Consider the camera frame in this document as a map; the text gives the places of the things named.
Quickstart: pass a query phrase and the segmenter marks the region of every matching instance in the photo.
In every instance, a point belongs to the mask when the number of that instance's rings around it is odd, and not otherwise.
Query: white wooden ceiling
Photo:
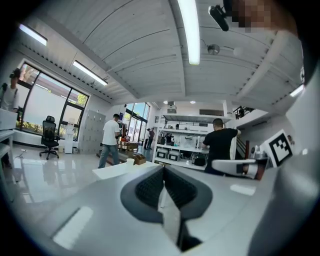
[[[241,99],[237,93],[247,83],[276,37],[274,31],[246,33],[239,28],[220,30],[208,14],[208,7],[222,0],[197,0],[200,38],[207,45],[217,44],[219,55],[209,55],[201,43],[200,65],[189,65],[188,48],[177,0],[169,4],[175,19],[175,31],[168,25],[168,10],[163,0],[56,0],[48,1],[38,14],[49,16],[88,47],[108,67],[92,61],[92,57],[68,43],[57,29],[30,18],[28,25],[48,38],[43,46],[26,35],[21,41],[38,51],[85,84],[93,79],[72,66],[74,60],[84,64],[109,84],[95,82],[98,92],[114,100],[113,104],[130,102],[163,102],[164,100],[212,102],[229,99],[235,105],[266,111],[287,109],[292,100],[283,101],[300,83],[302,51],[300,41],[293,35],[272,67],[255,87]],[[179,69],[177,47],[181,46],[184,85]],[[228,48],[242,48],[235,56]],[[112,79],[110,72],[128,84],[132,93]]]

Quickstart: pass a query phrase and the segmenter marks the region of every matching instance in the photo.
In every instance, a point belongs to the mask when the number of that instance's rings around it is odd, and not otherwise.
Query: white desk
[[[6,153],[9,153],[10,163],[12,164],[12,168],[14,168],[14,154],[12,151],[14,133],[15,132],[13,130],[0,130],[0,142],[3,142],[4,140],[9,139],[9,145],[5,145],[5,144],[0,145],[0,157],[2,158]],[[13,202],[14,197],[11,194],[11,192],[9,191],[9,188],[8,188],[8,185],[6,182],[6,178],[4,175],[4,170],[2,170],[2,166],[1,166],[1,171],[0,171],[0,178],[3,183],[3,187],[9,197],[9,200],[11,202]]]
[[[137,165],[137,164],[128,165],[126,162],[124,162],[121,164],[112,165],[112,166],[101,168],[101,169],[94,169],[92,171],[96,176],[96,180],[98,181],[98,180],[110,179],[116,176],[135,172],[137,170],[142,170],[142,169],[146,169],[149,167],[156,167],[156,166],[159,166],[159,164],[148,162],[148,161],[140,165]]]

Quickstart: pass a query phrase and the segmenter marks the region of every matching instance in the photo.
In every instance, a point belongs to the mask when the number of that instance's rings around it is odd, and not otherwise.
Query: office chair
[[[43,127],[43,135],[41,137],[41,144],[48,147],[46,151],[40,152],[39,155],[41,157],[41,154],[48,154],[46,156],[46,159],[49,160],[49,155],[54,154],[59,158],[59,155],[55,150],[52,148],[59,146],[58,140],[60,140],[59,136],[55,136],[56,131],[56,124],[55,124],[55,118],[53,116],[48,115],[45,119],[45,121],[42,122]]]

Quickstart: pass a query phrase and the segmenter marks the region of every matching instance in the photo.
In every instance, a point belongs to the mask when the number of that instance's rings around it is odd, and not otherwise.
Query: cup
[[[135,160],[134,160],[134,159],[132,159],[132,158],[127,158],[127,159],[126,159],[126,165],[127,165],[127,166],[133,166],[134,163],[135,163]]]

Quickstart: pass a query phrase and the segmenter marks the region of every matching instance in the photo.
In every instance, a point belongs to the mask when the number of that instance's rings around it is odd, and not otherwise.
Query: white t-shirt
[[[115,133],[119,133],[120,131],[119,124],[114,120],[110,120],[105,123],[103,130],[104,130],[104,133],[103,133],[102,144],[117,145]]]
[[[1,108],[7,111],[13,111],[19,108],[19,91],[17,88],[11,89],[10,85],[7,86],[4,92],[3,88],[0,89]]]

